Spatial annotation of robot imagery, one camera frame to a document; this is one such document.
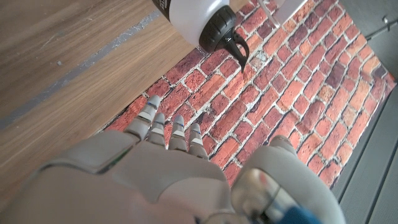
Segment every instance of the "white plastic bottle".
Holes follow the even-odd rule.
[[[229,0],[152,0],[186,41],[209,53],[226,49],[241,66],[249,57],[249,47],[235,32],[235,13]],[[243,56],[236,44],[242,45]]]

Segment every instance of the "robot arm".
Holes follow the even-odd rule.
[[[208,159],[199,125],[191,125],[187,147],[176,117],[166,150],[159,103],[150,98],[123,133],[97,134],[44,164],[0,222],[345,223],[287,138],[256,150],[230,189]]]

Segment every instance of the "black spray nozzle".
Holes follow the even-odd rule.
[[[245,51],[245,56],[242,55],[242,52],[239,50],[239,47],[237,44],[241,45]],[[224,49],[227,50],[236,60],[238,60],[240,66],[241,66],[241,71],[243,73],[244,67],[246,65],[246,62],[248,62],[250,50],[249,46],[246,43],[246,41],[241,37],[238,33],[233,31],[233,38],[227,38],[226,39],[226,44],[224,46]]]
[[[203,28],[199,44],[207,52],[212,53],[220,49],[227,50],[238,60],[243,73],[249,58],[249,46],[244,39],[235,32],[236,16],[230,6],[223,6],[217,10]],[[243,56],[237,44],[246,52]]]

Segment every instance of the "wooden surface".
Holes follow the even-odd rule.
[[[44,1],[21,9],[16,2],[32,4],[28,0],[0,4],[1,12],[15,12],[0,14],[1,117],[155,9],[148,0],[56,0],[43,16],[38,8],[45,6]],[[236,11],[245,3],[235,0],[231,6]],[[39,12],[30,15],[31,10]],[[12,26],[22,27],[14,30],[7,24],[10,21]],[[193,48],[160,17],[3,129],[0,208],[41,163],[97,132]]]

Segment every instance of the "brick wall pattern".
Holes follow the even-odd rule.
[[[176,114],[184,117],[186,130],[197,122],[211,162],[230,183],[257,147],[283,134],[299,159],[332,186],[393,89],[393,77],[338,1],[308,0],[278,29],[256,0],[236,15],[251,49],[244,73],[227,52],[209,55],[197,48],[107,129],[123,130],[146,98],[159,95],[166,136]]]

